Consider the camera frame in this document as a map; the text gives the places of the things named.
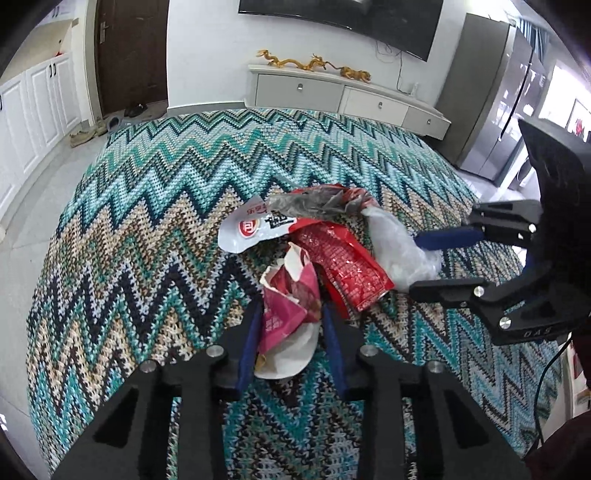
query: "golden dragon figurine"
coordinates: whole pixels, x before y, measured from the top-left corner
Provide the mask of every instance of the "golden dragon figurine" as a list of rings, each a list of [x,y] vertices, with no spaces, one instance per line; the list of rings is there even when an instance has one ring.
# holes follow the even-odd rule
[[[371,75],[369,74],[369,72],[366,72],[364,70],[353,70],[350,67],[340,67],[340,68],[335,67],[331,62],[324,61],[324,59],[322,57],[320,57],[319,55],[316,55],[316,54],[312,55],[312,59],[307,64],[303,64],[302,62],[294,60],[294,59],[279,60],[274,55],[271,55],[271,53],[268,50],[259,50],[257,52],[256,56],[257,57],[264,57],[265,59],[269,60],[268,65],[277,67],[279,69],[283,68],[288,63],[291,63],[291,64],[295,65],[297,68],[299,68],[300,70],[306,70],[307,72],[312,72],[314,70],[314,67],[322,67],[326,70],[326,66],[330,65],[335,70],[338,70],[342,77],[345,77],[345,78],[348,78],[351,80],[360,80],[365,83],[369,83],[371,81]]]

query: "wall-mounted television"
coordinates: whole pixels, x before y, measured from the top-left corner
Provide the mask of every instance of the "wall-mounted television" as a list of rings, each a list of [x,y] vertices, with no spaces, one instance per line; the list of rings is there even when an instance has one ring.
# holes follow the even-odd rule
[[[347,28],[424,61],[443,0],[241,0],[241,14],[276,15]]]

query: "drawer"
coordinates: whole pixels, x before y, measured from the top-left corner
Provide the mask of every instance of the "drawer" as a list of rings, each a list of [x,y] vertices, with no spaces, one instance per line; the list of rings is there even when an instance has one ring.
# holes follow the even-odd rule
[[[449,125],[449,120],[413,107],[408,109],[404,122],[402,122],[402,128],[417,135],[428,135],[439,140],[445,137]]]
[[[402,125],[408,111],[408,105],[391,98],[350,89],[349,98],[343,113],[345,115],[371,118],[392,125]]]
[[[337,112],[343,85],[283,75],[259,75],[256,106]]]

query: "brown door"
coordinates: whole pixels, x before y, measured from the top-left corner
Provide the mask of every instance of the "brown door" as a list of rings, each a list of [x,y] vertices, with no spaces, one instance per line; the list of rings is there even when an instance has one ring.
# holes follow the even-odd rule
[[[103,115],[167,100],[168,0],[99,0],[96,62]]]

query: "tv stand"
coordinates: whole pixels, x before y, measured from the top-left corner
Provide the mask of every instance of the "tv stand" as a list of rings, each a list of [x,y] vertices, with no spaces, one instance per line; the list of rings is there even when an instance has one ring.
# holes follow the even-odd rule
[[[405,128],[438,140],[450,121],[415,97],[324,72],[249,65],[248,107],[299,108],[343,113]]]

